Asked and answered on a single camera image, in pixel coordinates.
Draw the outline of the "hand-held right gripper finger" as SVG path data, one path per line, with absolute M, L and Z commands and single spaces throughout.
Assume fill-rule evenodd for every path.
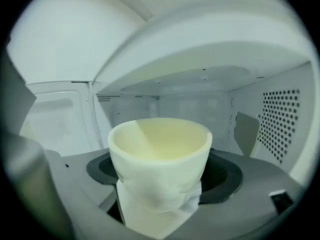
M 73 227 L 54 185 L 44 148 L 21 135 L 36 101 L 8 52 L 0 52 L 0 164 L 16 202 L 5 202 L 33 240 L 71 240 Z

